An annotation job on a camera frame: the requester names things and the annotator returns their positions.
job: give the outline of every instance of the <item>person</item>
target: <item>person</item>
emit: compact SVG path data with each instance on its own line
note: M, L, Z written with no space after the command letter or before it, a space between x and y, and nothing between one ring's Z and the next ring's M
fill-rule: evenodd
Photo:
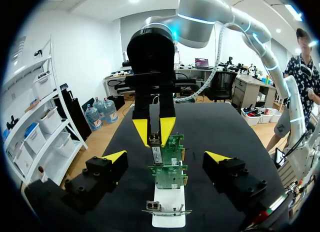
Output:
M320 105L320 78L319 71L315 67L310 56L312 47L309 46L311 40L308 33L305 30L298 28L296 30L296 37L301 49L301 54L293 56L290 59L286 70L284 71L284 77L294 76L300 93L304 122L307 126L314 102L317 105ZM268 152L291 130L290 114L288 110L289 106L290 102L288 99L287 107L284 108L283 114L274 127L274 135L266 147ZM290 135L287 138L286 145L284 146L285 148L289 145L289 141Z

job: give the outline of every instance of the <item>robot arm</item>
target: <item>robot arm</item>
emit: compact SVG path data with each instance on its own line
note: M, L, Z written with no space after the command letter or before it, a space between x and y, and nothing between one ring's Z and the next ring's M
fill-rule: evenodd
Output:
M261 58L265 69L271 76L276 90L281 99L290 98L290 123L291 136L289 148L295 144L303 146L305 141L299 142L300 138L306 131L304 112L300 100L300 94L294 77L283 77L283 72L279 67L279 63L274 53L265 45L271 40L271 33L267 27L249 16L248 14L231 7L222 0L179 0L177 14L168 17L154 16L146 20L145 26L142 28L162 28L169 31L175 40L181 44L191 48L203 48L210 39L213 26L216 22L224 24L222 30L228 27L231 30L242 32L242 38L245 44L254 50ZM218 49L216 65L219 64L220 53ZM204 86L196 92L196 97L209 84L209 80L213 78L217 66L212 71L211 76ZM305 152L304 161L301 156L295 156L299 153L291 153L288 157L296 178L301 180L309 171L308 168L298 165L308 164L306 157L310 157L310 147Z

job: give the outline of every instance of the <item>black tabletop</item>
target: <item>black tabletop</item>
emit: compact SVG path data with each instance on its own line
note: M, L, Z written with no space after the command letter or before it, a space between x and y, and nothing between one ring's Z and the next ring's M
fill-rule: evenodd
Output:
M147 166L153 164L151 149L143 143L127 113L105 155L126 150L128 169L113 193L107 193L90 216L111 228L132 231L170 231L152 226L152 215L142 212L146 201L153 201L155 182ZM184 164L188 165L185 186L186 226L177 232L238 231L245 218L228 197L219 194L202 169L204 151L238 157L255 177L268 182L265 191L270 201L284 193L283 185L269 154L241 115L227 103L181 103L175 105L176 122L172 134L184 135ZM150 106L151 131L159 130L159 106Z

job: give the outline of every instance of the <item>green circuit board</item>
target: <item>green circuit board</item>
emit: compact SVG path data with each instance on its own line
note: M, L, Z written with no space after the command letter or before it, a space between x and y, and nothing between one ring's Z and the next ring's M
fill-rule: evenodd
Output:
M148 169L154 176L158 189L180 189L180 186L187 184L188 176L183 174L183 171L186 171L188 166L179 163L185 159L185 149L180 144L183 139L183 134L171 135L164 147L152 148L157 164L149 166Z
M187 165L148 166L148 169L155 177L158 189L180 189L180 186L187 184L188 176L183 174L188 169Z
M183 134L171 135L165 143L165 146L160 148L164 166L177 166L179 165L179 161L185 159L185 149L184 146L180 144L180 141L183 139Z

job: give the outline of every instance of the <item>storage bin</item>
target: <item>storage bin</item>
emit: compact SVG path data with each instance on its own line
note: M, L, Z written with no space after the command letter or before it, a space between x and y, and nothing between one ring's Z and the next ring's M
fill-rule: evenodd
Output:
M23 141L20 141L16 144L13 154L13 162L18 166L22 174L26 176L34 160L27 151Z
M282 114L276 108L269 108L269 110L271 110L273 114L272 118L270 119L270 123L278 123L278 120Z
M71 135L66 132L61 132L52 144L55 151L67 158L71 156L76 147L72 142Z
M39 128L39 123L32 123L24 134L24 141L30 146L34 153L38 154L46 139Z
M259 108L262 113L266 111L266 108ZM259 120L259 124L268 124L270 122L270 119L273 117L273 112L271 110L272 114L261 114L261 119Z
M248 123L249 126L256 126L261 119L261 116L257 117L250 117L245 112L244 109L241 109L241 115L244 118L244 120Z
M33 82L32 91L35 98L42 100L44 97L46 97L54 91L54 87L51 80L52 73L48 73L47 75Z
M56 107L48 108L49 112L42 119L39 120L40 129L47 134L53 134L61 125L60 115Z

